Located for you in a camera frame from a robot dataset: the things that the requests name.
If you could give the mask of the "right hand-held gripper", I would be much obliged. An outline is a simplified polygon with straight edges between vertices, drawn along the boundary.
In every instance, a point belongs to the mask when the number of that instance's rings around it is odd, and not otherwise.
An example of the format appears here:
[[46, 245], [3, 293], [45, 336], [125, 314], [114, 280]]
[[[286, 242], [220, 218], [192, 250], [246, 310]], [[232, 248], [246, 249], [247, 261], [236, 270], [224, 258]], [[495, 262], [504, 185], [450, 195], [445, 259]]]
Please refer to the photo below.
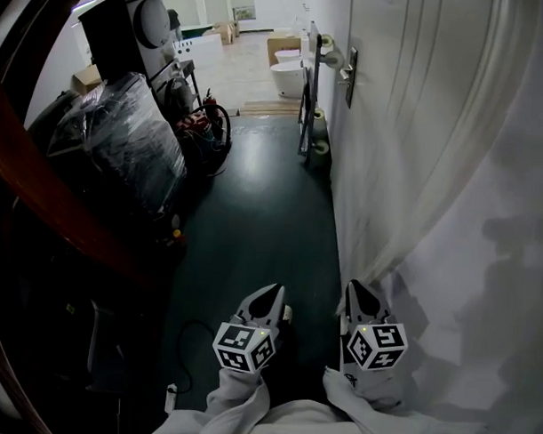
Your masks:
[[348, 282], [338, 308], [339, 370], [343, 374], [393, 369], [409, 347], [385, 296], [358, 279]]

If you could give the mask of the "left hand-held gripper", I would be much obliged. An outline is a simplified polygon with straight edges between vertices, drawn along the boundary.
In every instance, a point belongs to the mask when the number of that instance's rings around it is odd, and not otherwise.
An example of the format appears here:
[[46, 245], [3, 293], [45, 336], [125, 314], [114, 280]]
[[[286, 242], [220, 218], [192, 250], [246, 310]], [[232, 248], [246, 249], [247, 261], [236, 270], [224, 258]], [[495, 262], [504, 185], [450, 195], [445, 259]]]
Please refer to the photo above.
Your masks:
[[277, 352], [285, 292], [281, 283], [262, 287], [243, 299], [228, 322], [221, 323], [212, 348], [222, 368], [256, 374], [268, 366]]

